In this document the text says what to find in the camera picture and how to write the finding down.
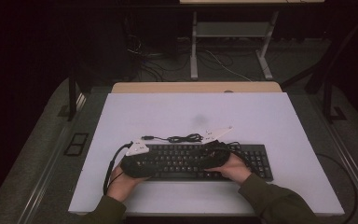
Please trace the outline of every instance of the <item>dark green sleeve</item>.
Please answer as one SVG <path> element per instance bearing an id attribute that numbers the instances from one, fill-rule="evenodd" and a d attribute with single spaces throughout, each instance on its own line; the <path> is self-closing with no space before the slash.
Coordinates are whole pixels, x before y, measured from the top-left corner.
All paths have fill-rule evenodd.
<path id="1" fill-rule="evenodd" d="M 238 190 L 268 224 L 320 224 L 307 203 L 290 189 L 269 185 L 251 174 Z"/>
<path id="2" fill-rule="evenodd" d="M 103 196 L 98 203 L 97 208 L 93 212 L 90 212 L 83 216 L 80 224 L 118 224 L 121 222 L 126 206 L 107 196 Z"/>

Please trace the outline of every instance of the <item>table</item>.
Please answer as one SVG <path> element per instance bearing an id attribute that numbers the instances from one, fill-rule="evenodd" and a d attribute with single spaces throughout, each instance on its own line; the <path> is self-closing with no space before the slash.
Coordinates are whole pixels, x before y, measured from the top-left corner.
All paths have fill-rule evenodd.
<path id="1" fill-rule="evenodd" d="M 264 144 L 272 183 L 296 191 L 319 216 L 343 214 L 296 111 L 278 87 L 273 82 L 118 83 L 106 99 L 69 211 L 81 214 L 95 208 L 113 154 L 135 138 L 232 125 L 233 131 L 219 140 Z M 127 215 L 253 216 L 237 189 L 232 182 L 147 181 L 125 202 Z"/>
<path id="2" fill-rule="evenodd" d="M 246 10 L 248 9 L 260 9 L 260 10 L 273 10 L 273 11 L 279 11 L 281 9 L 285 8 L 310 8 L 310 7 L 336 7 L 335 4 L 330 4 L 328 6 L 325 6 L 324 4 L 321 4 L 324 0 L 177 0 L 177 1 L 167 1 L 167 2 L 158 2 L 158 3 L 151 3 L 147 1 L 141 1 L 141 2 L 72 2 L 72 1 L 58 1 L 55 4 L 55 9 L 61 12 L 62 15 L 68 15 L 71 13 L 77 14 L 77 13 L 83 13 L 87 15 L 101 15 L 106 13 L 107 11 L 112 12 L 115 15 L 122 15 L 123 13 L 129 13 L 129 12 L 137 12 L 137 11 L 172 11 L 172 12 L 194 12 L 194 11 L 240 11 L 246 13 Z M 274 16 L 271 17 L 271 21 L 269 22 L 262 22 L 260 25 L 262 26 L 262 29 L 257 28 L 257 35 L 253 36 L 270 36 L 272 35 L 273 31 L 273 25 L 278 13 L 274 13 Z M 250 24 L 252 29 L 255 28 L 255 23 Z M 259 31 L 266 31 L 266 33 L 260 34 Z M 191 76 L 193 79 L 198 78 L 197 73 L 197 64 L 196 64 L 196 51 L 195 51 L 195 38 L 193 37 L 193 47 L 192 47 L 192 57 L 191 57 Z M 267 52 L 267 47 L 269 43 L 269 37 L 265 39 L 263 46 L 260 50 L 256 52 L 257 59 L 260 63 L 260 66 L 262 68 L 263 74 L 265 75 L 266 79 L 272 79 L 272 74 L 269 71 L 269 67 L 267 64 L 267 61 L 265 60 L 265 54 Z M 72 119 L 73 115 L 76 112 L 75 107 L 75 82 L 70 82 L 70 118 Z"/>
<path id="3" fill-rule="evenodd" d="M 290 3 L 322 3 L 324 0 L 181 0 L 181 4 L 290 4 Z M 278 19 L 279 11 L 274 11 L 269 21 L 258 22 L 202 22 L 197 19 L 197 12 L 193 14 L 193 32 L 191 43 L 190 72 L 191 78 L 198 79 L 196 43 L 197 37 L 263 37 L 264 42 L 255 53 L 266 80 L 273 79 L 266 52 L 269 41 Z"/>

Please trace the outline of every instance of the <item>black keyboard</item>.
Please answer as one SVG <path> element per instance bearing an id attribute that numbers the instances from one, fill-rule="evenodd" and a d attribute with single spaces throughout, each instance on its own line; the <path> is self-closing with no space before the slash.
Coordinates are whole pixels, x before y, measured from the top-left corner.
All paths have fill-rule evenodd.
<path id="1" fill-rule="evenodd" d="M 156 151 L 157 156 L 151 161 L 144 162 L 162 162 L 164 166 L 158 169 L 155 176 L 148 180 L 170 181 L 170 180 L 185 180 L 185 181 L 208 181 L 208 180 L 222 180 L 229 179 L 223 177 L 219 172 L 205 172 L 199 167 L 191 166 L 190 161 L 202 159 L 205 155 L 193 156 L 192 150 L 197 150 L 202 145 L 147 145 L 151 151 Z M 248 162 L 246 166 L 256 175 L 260 176 L 266 181 L 272 181 L 272 172 L 269 166 L 269 158 L 267 156 L 264 145 L 228 145 L 231 150 L 240 153 Z"/>

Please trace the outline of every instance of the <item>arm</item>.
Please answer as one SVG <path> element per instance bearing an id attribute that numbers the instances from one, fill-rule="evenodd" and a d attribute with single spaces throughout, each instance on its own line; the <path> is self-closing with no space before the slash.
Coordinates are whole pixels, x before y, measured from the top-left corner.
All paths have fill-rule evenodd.
<path id="1" fill-rule="evenodd" d="M 126 206 L 123 202 L 130 196 L 135 187 L 147 178 L 132 178 L 123 173 L 118 165 L 111 174 L 110 179 L 114 181 L 98 203 L 93 212 L 86 214 L 80 224 L 109 223 L 118 224 L 121 222 Z"/>
<path id="2" fill-rule="evenodd" d="M 241 186 L 242 195 L 254 208 L 255 213 L 269 223 L 319 224 L 318 218 L 307 203 L 295 192 L 276 185 L 269 185 L 252 174 L 242 160 L 231 154 L 221 167 L 208 169 L 217 171 Z"/>

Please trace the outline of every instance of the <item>black cable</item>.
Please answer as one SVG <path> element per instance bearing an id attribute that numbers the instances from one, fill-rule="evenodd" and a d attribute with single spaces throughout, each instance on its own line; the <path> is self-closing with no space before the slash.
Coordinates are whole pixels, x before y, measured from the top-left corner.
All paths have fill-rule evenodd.
<path id="1" fill-rule="evenodd" d="M 154 72 L 148 70 L 148 69 L 147 69 L 146 67 L 144 67 L 144 66 L 141 66 L 141 70 L 142 70 L 142 71 L 145 71 L 147 74 L 149 74 L 150 76 L 152 76 L 152 77 L 155 79 L 156 82 L 158 82 L 158 77 L 160 77 L 159 74 L 156 74 L 156 73 L 154 73 Z"/>
<path id="2" fill-rule="evenodd" d="M 339 166 L 339 168 L 341 168 L 344 173 L 347 175 L 348 179 L 351 181 L 351 185 L 352 185 L 352 188 L 353 188 L 353 194 L 354 194 L 354 204 L 353 204 L 353 208 L 351 210 L 351 213 L 350 215 L 342 222 L 342 224 L 346 224 L 348 223 L 354 216 L 354 214 L 356 213 L 356 210 L 357 210 L 357 206 L 358 206 L 358 193 L 357 193 L 357 189 L 356 189 L 356 185 L 354 184 L 353 180 L 351 179 L 351 176 L 349 174 L 349 172 L 347 171 L 347 169 L 345 169 L 345 167 L 343 165 L 341 165 L 341 163 L 339 163 L 338 161 L 334 160 L 333 158 L 327 156 L 327 155 L 324 155 L 324 154 L 321 154 L 321 153 L 315 153 L 317 156 L 321 156 L 321 157 L 325 157 L 331 161 L 333 161 L 335 164 L 337 164 Z"/>
<path id="3" fill-rule="evenodd" d="M 161 65 L 159 65 L 159 64 L 157 64 L 157 63 L 152 63 L 152 62 L 150 62 L 150 61 L 145 61 L 145 62 L 146 62 L 146 63 L 151 63 L 151 64 L 157 66 L 159 69 L 161 69 L 161 70 L 163 70 L 163 71 L 175 72 L 175 71 L 180 71 L 180 70 L 184 69 L 184 68 L 186 67 L 186 65 L 188 64 L 188 61 L 189 61 L 189 60 L 190 60 L 190 57 L 187 57 L 187 58 L 186 58 L 186 61 L 185 61 L 185 63 L 184 63 L 183 65 L 181 65 L 181 66 L 178 67 L 178 68 L 170 68 L 170 69 L 164 68 L 164 67 L 162 67 Z"/>
<path id="4" fill-rule="evenodd" d="M 271 57 L 271 60 L 269 60 L 269 61 L 267 62 L 268 66 L 265 67 L 265 68 L 263 68 L 262 71 L 264 72 L 264 70 L 266 70 L 275 60 L 277 60 L 278 58 L 280 58 L 280 57 L 281 57 L 287 50 L 289 50 L 292 46 L 293 46 L 293 42 L 290 41 L 289 46 L 287 46 L 286 48 L 284 48 L 281 52 L 275 54 L 273 58 Z"/>
<path id="5" fill-rule="evenodd" d="M 191 81 L 191 80 L 188 80 L 188 79 L 185 79 L 185 78 L 177 78 L 177 79 L 174 79 L 174 80 L 172 80 L 172 79 L 167 79 L 166 77 L 164 77 L 164 68 L 162 68 L 162 67 L 150 67 L 150 66 L 147 66 L 147 65 L 145 65 L 145 64 L 142 64 L 142 66 L 143 66 L 144 68 L 149 69 L 150 71 L 148 71 L 148 72 L 152 72 L 155 76 L 159 77 L 160 80 L 161 80 L 161 82 L 164 82 L 164 81 L 176 82 L 176 81 L 179 81 L 179 80 Z"/>
<path id="6" fill-rule="evenodd" d="M 159 140 L 163 140 L 163 141 L 168 141 L 169 143 L 183 143 L 183 142 L 194 143 L 194 142 L 200 142 L 202 140 L 202 138 L 203 137 L 201 135 L 199 135 L 198 133 L 192 133 L 186 137 L 180 137 L 180 136 L 172 136 L 172 137 L 168 137 L 168 138 L 160 138 L 160 137 L 155 137 L 155 136 L 143 136 L 142 137 L 143 140 L 159 139 Z"/>
<path id="7" fill-rule="evenodd" d="M 112 174 L 113 167 L 115 166 L 115 161 L 118 156 L 118 153 L 120 153 L 120 151 L 123 150 L 124 148 L 126 148 L 126 147 L 130 148 L 131 146 L 132 146 L 132 142 L 119 148 L 118 151 L 116 152 L 115 156 L 113 157 L 113 159 L 110 161 L 109 167 L 107 168 L 107 171 L 106 171 L 105 180 L 103 182 L 103 195 L 106 195 L 107 189 L 109 188 L 109 185 L 112 183 L 112 182 L 109 182 L 109 179 L 110 179 L 110 175 Z"/>
<path id="8" fill-rule="evenodd" d="M 124 172 L 121 172 L 120 174 L 118 174 L 115 178 L 113 178 L 110 182 L 109 182 L 109 184 L 107 185 L 107 187 L 109 188 L 110 187 L 110 185 L 113 183 L 113 181 L 115 181 L 119 176 L 121 176 L 122 174 L 124 174 Z"/>
<path id="9" fill-rule="evenodd" d="M 227 145 L 234 145 L 234 144 L 236 144 L 238 146 L 241 145 L 239 142 L 231 142 L 231 143 L 228 143 Z M 230 152 L 232 152 L 234 155 L 238 156 L 245 163 L 245 165 L 248 164 L 248 166 L 252 169 L 252 172 L 255 173 L 256 175 L 258 175 L 259 177 L 261 177 L 259 170 L 257 170 L 255 168 L 255 166 L 246 157 L 242 156 L 240 153 L 233 151 L 233 150 L 230 150 Z"/>

